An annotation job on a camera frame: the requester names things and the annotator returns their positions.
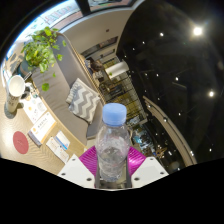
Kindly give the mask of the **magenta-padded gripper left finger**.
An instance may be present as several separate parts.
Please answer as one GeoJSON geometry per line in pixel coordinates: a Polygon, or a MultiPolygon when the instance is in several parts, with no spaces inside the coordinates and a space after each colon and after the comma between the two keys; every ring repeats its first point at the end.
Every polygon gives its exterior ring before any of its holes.
{"type": "Polygon", "coordinates": [[[81,187],[94,188],[97,168],[96,150],[91,147],[80,157],[73,154],[58,176],[81,187]]]}

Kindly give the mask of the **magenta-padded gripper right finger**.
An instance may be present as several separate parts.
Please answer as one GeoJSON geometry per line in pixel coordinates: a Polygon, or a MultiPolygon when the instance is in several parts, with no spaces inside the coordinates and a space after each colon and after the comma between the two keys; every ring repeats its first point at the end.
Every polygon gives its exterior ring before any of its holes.
{"type": "Polygon", "coordinates": [[[146,157],[133,147],[127,156],[127,168],[132,188],[140,188],[168,176],[155,157],[146,157]]]}

